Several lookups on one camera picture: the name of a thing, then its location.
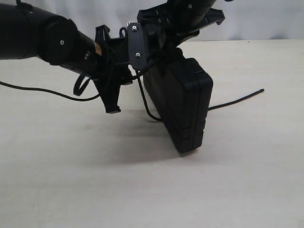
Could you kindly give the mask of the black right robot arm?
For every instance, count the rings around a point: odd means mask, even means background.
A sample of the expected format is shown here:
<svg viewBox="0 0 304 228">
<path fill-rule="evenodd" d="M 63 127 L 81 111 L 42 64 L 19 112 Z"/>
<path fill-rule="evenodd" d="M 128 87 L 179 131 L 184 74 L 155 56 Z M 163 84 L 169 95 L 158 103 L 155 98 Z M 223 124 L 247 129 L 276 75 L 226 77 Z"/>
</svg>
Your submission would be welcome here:
<svg viewBox="0 0 304 228">
<path fill-rule="evenodd" d="M 143 29 L 147 56 L 197 37 L 200 30 L 225 20 L 222 10 L 214 9 L 214 0 L 168 0 L 142 9 L 137 21 Z"/>
</svg>

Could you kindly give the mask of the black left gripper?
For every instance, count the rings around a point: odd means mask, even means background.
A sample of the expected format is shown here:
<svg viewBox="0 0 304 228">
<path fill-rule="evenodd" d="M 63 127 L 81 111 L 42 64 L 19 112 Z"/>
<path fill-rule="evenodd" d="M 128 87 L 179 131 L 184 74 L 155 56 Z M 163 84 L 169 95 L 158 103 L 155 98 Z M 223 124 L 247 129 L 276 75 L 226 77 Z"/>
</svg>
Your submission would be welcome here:
<svg viewBox="0 0 304 228">
<path fill-rule="evenodd" d="M 132 73 L 127 63 L 128 33 L 125 27 L 120 28 L 119 37 L 111 38 L 106 25 L 95 28 L 95 41 L 102 45 L 104 64 L 94 80 L 99 96 L 107 114 L 121 112 L 118 106 L 120 87 L 133 83 Z"/>
</svg>

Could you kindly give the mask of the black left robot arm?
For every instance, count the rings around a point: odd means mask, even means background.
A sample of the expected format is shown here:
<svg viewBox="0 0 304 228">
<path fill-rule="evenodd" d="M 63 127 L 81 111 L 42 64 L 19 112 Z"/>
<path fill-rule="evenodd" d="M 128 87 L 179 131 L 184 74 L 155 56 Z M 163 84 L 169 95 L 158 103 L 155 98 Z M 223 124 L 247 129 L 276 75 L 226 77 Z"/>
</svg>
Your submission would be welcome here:
<svg viewBox="0 0 304 228">
<path fill-rule="evenodd" d="M 95 30 L 95 39 L 80 32 L 73 20 L 16 1 L 0 5 L 0 58 L 39 58 L 52 66 L 77 73 L 73 93 L 80 96 L 89 82 L 97 89 L 108 114 L 120 112 L 122 85 L 131 82 L 127 68 L 128 33 L 121 28 L 111 38 L 105 25 Z"/>
</svg>

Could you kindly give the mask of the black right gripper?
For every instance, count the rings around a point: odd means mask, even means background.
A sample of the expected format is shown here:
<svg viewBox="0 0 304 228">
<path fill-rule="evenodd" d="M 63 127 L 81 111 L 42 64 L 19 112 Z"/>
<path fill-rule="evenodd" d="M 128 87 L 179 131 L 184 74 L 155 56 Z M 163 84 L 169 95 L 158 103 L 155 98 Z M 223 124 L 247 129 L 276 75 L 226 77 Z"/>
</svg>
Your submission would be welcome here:
<svg viewBox="0 0 304 228">
<path fill-rule="evenodd" d="M 225 20 L 222 10 L 214 9 L 214 0 L 168 0 L 138 12 L 147 43 L 161 50 L 167 45 L 169 59 L 184 59 L 176 45 L 199 35 L 200 30 Z"/>
</svg>

